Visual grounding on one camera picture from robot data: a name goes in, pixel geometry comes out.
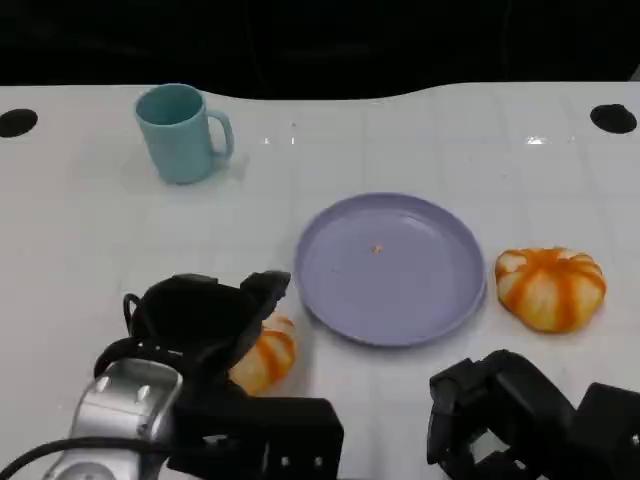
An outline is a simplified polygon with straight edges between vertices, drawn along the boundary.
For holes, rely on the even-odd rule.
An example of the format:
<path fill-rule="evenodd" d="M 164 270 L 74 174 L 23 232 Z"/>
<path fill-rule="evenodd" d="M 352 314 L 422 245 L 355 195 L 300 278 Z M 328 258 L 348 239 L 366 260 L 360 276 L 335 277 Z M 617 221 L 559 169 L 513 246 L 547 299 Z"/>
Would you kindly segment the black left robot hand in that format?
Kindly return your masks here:
<path fill-rule="evenodd" d="M 207 379 L 222 375 L 255 396 L 291 372 L 297 360 L 295 325 L 276 311 L 291 275 L 256 272 L 238 287 L 200 274 L 179 274 L 127 294 L 123 314 L 129 334 L 161 348 L 191 354 Z"/>

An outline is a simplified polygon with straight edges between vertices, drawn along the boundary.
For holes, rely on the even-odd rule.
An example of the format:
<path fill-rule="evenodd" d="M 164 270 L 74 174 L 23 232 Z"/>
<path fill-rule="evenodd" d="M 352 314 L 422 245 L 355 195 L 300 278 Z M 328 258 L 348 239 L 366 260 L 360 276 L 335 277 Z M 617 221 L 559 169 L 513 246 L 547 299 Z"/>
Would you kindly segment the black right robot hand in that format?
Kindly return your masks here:
<path fill-rule="evenodd" d="M 426 459 L 451 479 L 567 479 L 576 409 L 528 359 L 497 350 L 431 377 Z"/>

